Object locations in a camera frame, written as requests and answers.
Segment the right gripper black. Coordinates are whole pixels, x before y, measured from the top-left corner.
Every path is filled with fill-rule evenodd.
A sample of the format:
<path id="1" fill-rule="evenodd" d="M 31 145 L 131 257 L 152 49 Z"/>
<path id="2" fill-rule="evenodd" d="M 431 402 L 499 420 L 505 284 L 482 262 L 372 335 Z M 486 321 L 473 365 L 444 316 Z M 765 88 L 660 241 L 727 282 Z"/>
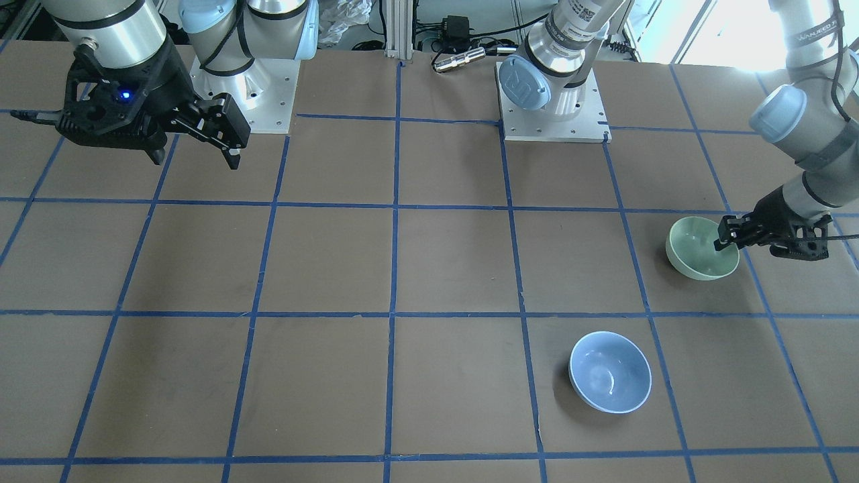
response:
<path id="1" fill-rule="evenodd" d="M 145 150 L 156 166 L 166 160 L 166 133 L 186 133 L 215 146 L 229 169 L 239 168 L 251 134 L 232 95 L 195 94 L 172 41 L 128 68 L 107 68 L 91 46 L 77 46 L 56 131 L 80 146 Z"/>

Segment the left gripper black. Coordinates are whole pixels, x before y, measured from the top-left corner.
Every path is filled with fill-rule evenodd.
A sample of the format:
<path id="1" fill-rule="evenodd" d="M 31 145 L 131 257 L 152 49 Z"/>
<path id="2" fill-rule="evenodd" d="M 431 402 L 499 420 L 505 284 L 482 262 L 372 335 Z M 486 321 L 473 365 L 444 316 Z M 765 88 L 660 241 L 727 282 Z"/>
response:
<path id="1" fill-rule="evenodd" d="M 721 252 L 734 246 L 767 246 L 771 256 L 800 261 L 820 261 L 829 257 L 828 212 L 804 218 L 785 201 L 782 189 L 776 189 L 757 202 L 752 213 L 727 215 L 718 224 L 714 250 Z"/>

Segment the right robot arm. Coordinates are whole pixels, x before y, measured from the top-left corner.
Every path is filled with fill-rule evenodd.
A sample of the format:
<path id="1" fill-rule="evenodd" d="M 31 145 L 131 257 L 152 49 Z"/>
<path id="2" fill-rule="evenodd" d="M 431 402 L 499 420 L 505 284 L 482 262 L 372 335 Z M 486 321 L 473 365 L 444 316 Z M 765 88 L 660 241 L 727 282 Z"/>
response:
<path id="1" fill-rule="evenodd" d="M 51 125 L 78 146 L 137 150 L 160 165 L 169 133 L 211 144 L 231 169 L 253 131 L 283 128 L 285 78 L 274 64 L 313 58 L 316 1 L 181 1 L 185 66 L 171 25 L 148 1 L 46 1 L 74 47 L 64 106 L 19 119 Z"/>

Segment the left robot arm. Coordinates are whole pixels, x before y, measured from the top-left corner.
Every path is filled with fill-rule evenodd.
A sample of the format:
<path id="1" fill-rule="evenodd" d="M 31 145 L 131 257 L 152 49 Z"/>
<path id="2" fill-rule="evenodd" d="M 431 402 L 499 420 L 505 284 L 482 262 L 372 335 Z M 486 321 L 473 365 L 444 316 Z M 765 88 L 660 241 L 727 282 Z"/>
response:
<path id="1" fill-rule="evenodd" d="M 857 89 L 857 54 L 843 44 L 838 1 L 771 1 L 781 21 L 789 83 L 771 92 L 750 127 L 801 169 L 741 217 L 725 216 L 713 248 L 767 246 L 773 256 L 828 257 L 831 212 L 857 199 L 857 119 L 844 110 Z M 619 1 L 559 1 L 497 71 L 516 107 L 540 112 L 579 89 L 599 51 L 597 34 Z"/>

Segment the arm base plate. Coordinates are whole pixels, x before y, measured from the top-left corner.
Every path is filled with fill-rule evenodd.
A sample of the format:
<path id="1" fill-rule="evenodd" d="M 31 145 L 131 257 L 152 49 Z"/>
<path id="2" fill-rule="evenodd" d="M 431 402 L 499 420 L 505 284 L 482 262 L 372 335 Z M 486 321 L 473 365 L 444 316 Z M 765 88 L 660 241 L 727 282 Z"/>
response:
<path id="1" fill-rule="evenodd" d="M 291 128 L 301 61 L 254 59 L 249 68 L 233 76 L 218 76 L 191 65 L 195 92 L 209 100 L 228 93 L 236 102 L 252 133 L 288 134 Z"/>
<path id="2" fill-rule="evenodd" d="M 525 110 L 503 91 L 501 70 L 496 63 L 498 102 L 502 113 L 504 140 L 524 142 L 609 143 L 613 140 L 595 76 L 590 71 L 583 85 L 570 89 L 548 85 L 546 106 Z"/>

